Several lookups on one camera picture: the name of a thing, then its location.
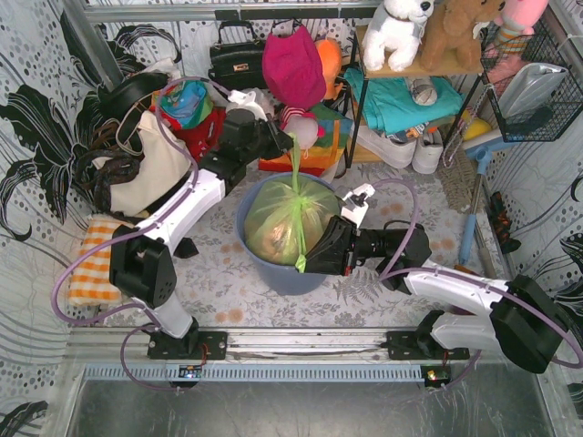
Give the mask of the blue trash bin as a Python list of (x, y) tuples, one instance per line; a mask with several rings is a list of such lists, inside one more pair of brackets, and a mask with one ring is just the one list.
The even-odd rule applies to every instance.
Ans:
[[(280, 295), (302, 295), (312, 290), (315, 290), (320, 285), (322, 285), (326, 276), (323, 274), (315, 273), (300, 273), (294, 267), (272, 264), (270, 262), (259, 259), (258, 257), (251, 253), (251, 251), (246, 247), (244, 242), (243, 223), (246, 214), (249, 212), (251, 208), (252, 201), (256, 198), (264, 182), (273, 179), (275, 178), (275, 176), (280, 174), (289, 175), (291, 174), (291, 172), (277, 173), (270, 177), (267, 177), (264, 180), (255, 184), (245, 194), (240, 203), (236, 216), (236, 232), (242, 246), (250, 255), (251, 260), (253, 261), (260, 278), (265, 284), (267, 284), (267, 286), (269, 286), (270, 289), (274, 290)], [(318, 180), (324, 186), (332, 190), (332, 187), (322, 179), (317, 178), (313, 175), (310, 176), (312, 179)]]

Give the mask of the green plastic trash bag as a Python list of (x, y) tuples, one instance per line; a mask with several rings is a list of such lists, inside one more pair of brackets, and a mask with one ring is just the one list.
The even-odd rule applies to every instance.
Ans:
[(308, 252), (341, 208), (330, 188), (300, 172), (301, 148), (291, 139), (292, 172), (263, 183), (244, 219), (244, 242), (259, 259), (304, 273)]

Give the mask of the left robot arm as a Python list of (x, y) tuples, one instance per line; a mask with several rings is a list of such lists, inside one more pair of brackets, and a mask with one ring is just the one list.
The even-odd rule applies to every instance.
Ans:
[(109, 280), (151, 318), (151, 359), (207, 358), (213, 339), (199, 335), (199, 324), (180, 303), (172, 257), (199, 219), (242, 181), (252, 161), (279, 158), (292, 148), (292, 138), (272, 117), (258, 119), (249, 110), (234, 109), (198, 171), (152, 216), (133, 229), (116, 229)]

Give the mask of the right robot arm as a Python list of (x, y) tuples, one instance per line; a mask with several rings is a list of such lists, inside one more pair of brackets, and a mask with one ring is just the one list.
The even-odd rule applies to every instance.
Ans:
[(525, 371), (545, 372), (570, 328), (567, 315), (547, 293), (524, 275), (510, 281), (477, 277), (435, 264), (430, 255), (420, 225), (358, 229), (334, 216), (298, 270), (348, 276), (367, 259), (379, 258), (376, 271), (386, 288), (459, 310), (427, 315), (408, 343), (413, 354), (439, 358), (454, 349), (493, 351)]

